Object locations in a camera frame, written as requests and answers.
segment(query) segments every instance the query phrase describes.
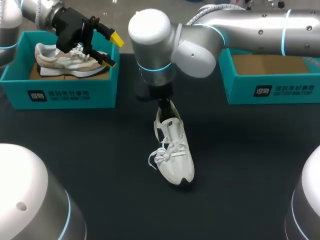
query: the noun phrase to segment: cardboard box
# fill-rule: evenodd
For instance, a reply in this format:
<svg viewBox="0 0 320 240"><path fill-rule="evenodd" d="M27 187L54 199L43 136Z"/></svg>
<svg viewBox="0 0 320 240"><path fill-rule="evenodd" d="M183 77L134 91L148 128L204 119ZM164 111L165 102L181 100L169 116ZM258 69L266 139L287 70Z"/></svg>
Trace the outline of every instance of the cardboard box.
<svg viewBox="0 0 320 240"><path fill-rule="evenodd" d="M57 36L46 31L25 31L18 42L13 64L7 66L0 83L16 110L114 108L119 74L119 48L94 32L93 49L111 55L117 62L105 74L75 77L41 77L35 68L35 46L41 41L54 45Z"/></svg>
<svg viewBox="0 0 320 240"><path fill-rule="evenodd" d="M320 67L303 57L224 49L219 66L229 104L320 103Z"/></svg>

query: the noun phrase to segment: white shoelace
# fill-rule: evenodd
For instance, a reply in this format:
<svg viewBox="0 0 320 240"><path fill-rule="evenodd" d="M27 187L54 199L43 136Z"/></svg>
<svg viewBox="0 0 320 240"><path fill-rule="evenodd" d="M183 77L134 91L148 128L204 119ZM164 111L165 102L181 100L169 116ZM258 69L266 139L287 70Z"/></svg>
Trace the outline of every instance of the white shoelace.
<svg viewBox="0 0 320 240"><path fill-rule="evenodd" d="M85 55L82 51L84 50L84 47L78 44L75 48L73 48L70 53L71 56L76 56L80 60L88 61L90 55Z"/></svg>
<svg viewBox="0 0 320 240"><path fill-rule="evenodd" d="M182 143L182 141L184 140L185 135L183 134L181 136L181 138L178 141L174 141L171 142L169 144L169 146L167 147L167 149L165 149L165 143L168 143L166 141L168 141L168 138L165 137L163 139L162 143L162 147L159 147L157 150L155 150L154 152L152 152L148 158L148 163L151 167L153 167L155 170L157 170L151 163L150 163L150 159L152 156L157 155L158 153L160 153L158 156L156 156L154 158L154 162L155 164L160 164L163 161L168 161L170 159L170 157L177 157L177 156L183 156L183 155L187 155L188 154L188 146L184 143Z"/></svg>

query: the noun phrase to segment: white sneaker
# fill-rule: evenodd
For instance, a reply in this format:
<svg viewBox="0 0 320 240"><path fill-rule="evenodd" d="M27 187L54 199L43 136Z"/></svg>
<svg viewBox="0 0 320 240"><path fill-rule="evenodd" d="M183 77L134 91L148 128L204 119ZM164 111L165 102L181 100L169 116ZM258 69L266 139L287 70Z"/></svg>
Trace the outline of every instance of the white sneaker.
<svg viewBox="0 0 320 240"><path fill-rule="evenodd" d="M181 120L175 105L170 101L176 117L160 122L161 108L154 121L155 136L160 147L149 156L148 163L172 184L180 186L191 183L195 176L195 167Z"/></svg>
<svg viewBox="0 0 320 240"><path fill-rule="evenodd" d="M72 75L78 78L88 78L102 74L109 67L100 65L94 58L82 53L83 46L78 44L68 54L60 51L56 45L38 43L34 56L41 76Z"/></svg>

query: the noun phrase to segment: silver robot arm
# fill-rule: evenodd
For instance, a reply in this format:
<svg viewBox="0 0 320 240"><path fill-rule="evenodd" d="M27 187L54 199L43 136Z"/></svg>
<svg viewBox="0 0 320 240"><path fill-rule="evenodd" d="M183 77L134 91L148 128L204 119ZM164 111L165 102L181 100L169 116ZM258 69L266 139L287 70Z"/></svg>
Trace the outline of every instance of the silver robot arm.
<svg viewBox="0 0 320 240"><path fill-rule="evenodd" d="M50 31L64 0L0 0L0 68L10 64L17 52L22 18L39 30Z"/></svg>
<svg viewBox="0 0 320 240"><path fill-rule="evenodd" d="M92 49L94 30L106 40L122 47L124 42L114 29L99 23L99 18L90 19L65 8L65 0L0 0L0 68L10 64L17 52L22 17L35 23L39 30L55 32L56 46L68 53L79 42L83 53L97 60L101 65L114 67L116 62L109 55Z"/></svg>
<svg viewBox="0 0 320 240"><path fill-rule="evenodd" d="M128 30L141 75L153 86L174 78L173 64L189 76L209 76L223 48L320 56L320 13L313 10L247 11L213 5L182 25L170 23L159 10L146 9L133 16Z"/></svg>

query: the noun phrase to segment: black table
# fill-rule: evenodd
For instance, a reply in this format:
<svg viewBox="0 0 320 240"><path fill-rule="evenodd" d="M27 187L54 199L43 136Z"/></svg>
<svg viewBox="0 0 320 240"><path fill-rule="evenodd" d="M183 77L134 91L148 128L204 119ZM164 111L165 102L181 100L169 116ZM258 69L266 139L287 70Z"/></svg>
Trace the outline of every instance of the black table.
<svg viewBox="0 0 320 240"><path fill-rule="evenodd" d="M182 73L175 103L194 160L192 190L148 166L157 103L135 99L122 54L115 109L15 111L0 90L0 142L35 152L82 210L89 240L284 240L305 161L320 145L320 105L228 105L219 68Z"/></svg>

